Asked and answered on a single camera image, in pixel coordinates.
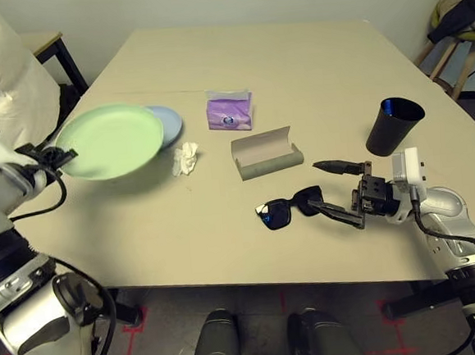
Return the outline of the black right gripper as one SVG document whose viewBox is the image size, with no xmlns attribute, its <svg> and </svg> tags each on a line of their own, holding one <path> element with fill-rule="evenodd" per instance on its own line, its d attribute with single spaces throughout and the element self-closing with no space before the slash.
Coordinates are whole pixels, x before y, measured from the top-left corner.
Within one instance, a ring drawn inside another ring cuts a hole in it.
<svg viewBox="0 0 475 355">
<path fill-rule="evenodd" d="M 384 178 L 372 175 L 372 163 L 347 162 L 347 161 L 319 161 L 314 162 L 313 167 L 337 175 L 361 175 L 359 185 L 352 191 L 350 213 L 343 207 L 323 201 L 308 200 L 308 205 L 315 208 L 319 213 L 351 225 L 354 228 L 363 230 L 365 227 L 365 217 L 367 214 L 377 216 L 392 216 L 400 207 L 400 201 L 394 198 L 392 183 L 386 182 Z"/>
</svg>

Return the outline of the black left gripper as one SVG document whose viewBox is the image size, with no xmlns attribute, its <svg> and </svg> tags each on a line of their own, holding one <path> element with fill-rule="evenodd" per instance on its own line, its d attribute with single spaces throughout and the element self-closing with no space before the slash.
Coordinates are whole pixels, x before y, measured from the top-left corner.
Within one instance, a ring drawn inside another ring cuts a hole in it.
<svg viewBox="0 0 475 355">
<path fill-rule="evenodd" d="M 61 174 L 59 170 L 60 166 L 66 165 L 79 155 L 72 148 L 68 151 L 64 151 L 61 148 L 53 146 L 45 148 L 42 144 L 36 147 L 31 143 L 16 148 L 15 152 L 31 157 L 38 164 L 46 166 L 57 175 Z"/>
</svg>

